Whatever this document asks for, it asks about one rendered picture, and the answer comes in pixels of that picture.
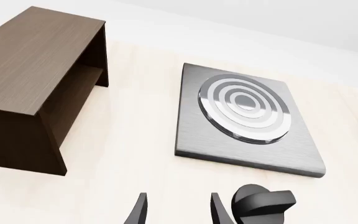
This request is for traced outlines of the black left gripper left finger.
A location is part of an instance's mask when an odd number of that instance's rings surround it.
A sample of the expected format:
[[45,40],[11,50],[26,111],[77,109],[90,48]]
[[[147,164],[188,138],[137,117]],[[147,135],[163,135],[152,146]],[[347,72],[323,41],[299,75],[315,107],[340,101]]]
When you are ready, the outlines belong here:
[[124,224],[145,224],[147,218],[147,194],[142,192]]

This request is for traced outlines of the round black stove knob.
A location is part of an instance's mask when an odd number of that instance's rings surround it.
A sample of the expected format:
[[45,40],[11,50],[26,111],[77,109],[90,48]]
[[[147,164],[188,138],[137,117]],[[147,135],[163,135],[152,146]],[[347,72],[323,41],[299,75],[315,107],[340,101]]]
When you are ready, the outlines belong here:
[[231,209],[237,224],[284,224],[284,212],[296,204],[289,190],[271,192],[257,184],[240,187]]

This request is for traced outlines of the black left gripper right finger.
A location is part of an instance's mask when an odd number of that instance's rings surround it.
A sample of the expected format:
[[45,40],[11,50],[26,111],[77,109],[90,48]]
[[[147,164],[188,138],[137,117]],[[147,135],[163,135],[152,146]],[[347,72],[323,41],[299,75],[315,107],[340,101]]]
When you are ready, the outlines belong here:
[[210,210],[213,224],[232,224],[232,220],[217,193],[211,194]]

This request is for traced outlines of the dark brown wooden shelf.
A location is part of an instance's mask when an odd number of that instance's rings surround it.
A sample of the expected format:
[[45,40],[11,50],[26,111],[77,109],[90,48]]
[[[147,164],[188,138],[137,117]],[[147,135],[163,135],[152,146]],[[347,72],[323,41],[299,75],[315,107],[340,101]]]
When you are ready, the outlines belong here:
[[108,87],[105,22],[29,7],[0,26],[0,167],[67,172],[60,146]]

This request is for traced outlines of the flat grey stove plate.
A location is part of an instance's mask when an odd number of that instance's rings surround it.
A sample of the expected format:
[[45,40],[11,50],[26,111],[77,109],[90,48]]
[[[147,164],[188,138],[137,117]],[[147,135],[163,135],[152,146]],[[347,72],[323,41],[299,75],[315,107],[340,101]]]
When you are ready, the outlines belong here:
[[325,164],[285,82],[185,63],[175,155],[320,178]]

